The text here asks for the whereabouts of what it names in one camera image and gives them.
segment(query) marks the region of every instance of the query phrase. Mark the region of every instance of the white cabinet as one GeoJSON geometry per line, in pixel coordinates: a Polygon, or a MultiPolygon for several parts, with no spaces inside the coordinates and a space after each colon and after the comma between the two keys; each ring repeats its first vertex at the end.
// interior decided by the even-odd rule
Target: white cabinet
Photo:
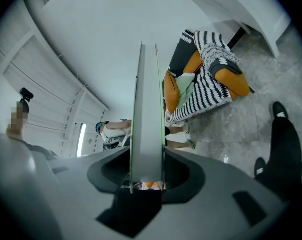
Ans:
{"type": "Polygon", "coordinates": [[[290,23],[290,17],[277,0],[202,0],[220,11],[258,30],[264,36],[274,57],[279,55],[276,40],[290,23]]]}

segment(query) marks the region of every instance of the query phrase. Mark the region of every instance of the person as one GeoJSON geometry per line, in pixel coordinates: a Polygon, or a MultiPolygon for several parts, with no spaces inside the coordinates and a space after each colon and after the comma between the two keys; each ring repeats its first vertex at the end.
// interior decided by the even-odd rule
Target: person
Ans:
{"type": "MultiPolygon", "coordinates": [[[[177,134],[179,132],[184,132],[186,134],[190,133],[190,126],[188,121],[184,122],[184,125],[182,127],[175,127],[175,126],[169,126],[169,127],[165,127],[165,136],[169,135],[169,134],[177,134]]],[[[191,149],[195,149],[195,143],[193,141],[191,141],[190,139],[186,140],[185,143],[180,143],[180,142],[175,142],[172,140],[165,140],[165,145],[169,148],[172,149],[179,149],[179,148],[191,148],[191,149]]]]}
{"type": "Polygon", "coordinates": [[[98,122],[95,125],[96,132],[101,135],[103,141],[110,138],[125,136],[131,130],[132,120],[122,122],[98,122]]]}
{"type": "Polygon", "coordinates": [[[53,151],[47,150],[41,146],[28,144],[23,140],[23,133],[29,112],[30,108],[24,99],[16,103],[16,111],[13,110],[11,113],[11,122],[6,128],[6,136],[24,143],[30,151],[42,153],[47,161],[57,159],[58,156],[53,151]]]}
{"type": "Polygon", "coordinates": [[[273,104],[273,115],[269,161],[258,158],[254,176],[285,201],[292,198],[301,185],[301,146],[285,107],[278,101],[273,104]]]}

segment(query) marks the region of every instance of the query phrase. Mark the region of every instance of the tiled floor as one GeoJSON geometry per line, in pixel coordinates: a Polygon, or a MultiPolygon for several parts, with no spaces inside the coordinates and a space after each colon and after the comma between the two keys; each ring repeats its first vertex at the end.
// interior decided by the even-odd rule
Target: tiled floor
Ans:
{"type": "Polygon", "coordinates": [[[286,107],[302,147],[302,42],[289,26],[277,42],[280,56],[272,57],[259,32],[245,34],[232,51],[255,94],[237,98],[190,120],[190,136],[171,135],[171,140],[190,138],[197,142],[189,152],[232,164],[253,176],[256,158],[269,157],[271,105],[278,100],[286,107]]]}

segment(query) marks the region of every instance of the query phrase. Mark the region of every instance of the orange pillow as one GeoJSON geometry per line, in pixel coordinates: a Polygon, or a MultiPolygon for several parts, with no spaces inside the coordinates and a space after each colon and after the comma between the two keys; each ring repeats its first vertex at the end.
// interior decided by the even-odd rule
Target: orange pillow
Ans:
{"type": "Polygon", "coordinates": [[[238,96],[247,96],[250,93],[250,88],[243,74],[237,75],[228,69],[222,68],[215,73],[214,78],[238,96]]]}
{"type": "Polygon", "coordinates": [[[189,62],[186,64],[183,73],[195,73],[202,66],[202,59],[199,51],[195,51],[189,62]]]}
{"type": "Polygon", "coordinates": [[[164,99],[167,109],[172,114],[179,102],[179,89],[169,70],[166,71],[164,78],[164,99]]]}
{"type": "Polygon", "coordinates": [[[232,100],[237,98],[237,95],[232,90],[230,90],[229,88],[227,90],[229,91],[232,100]]]}

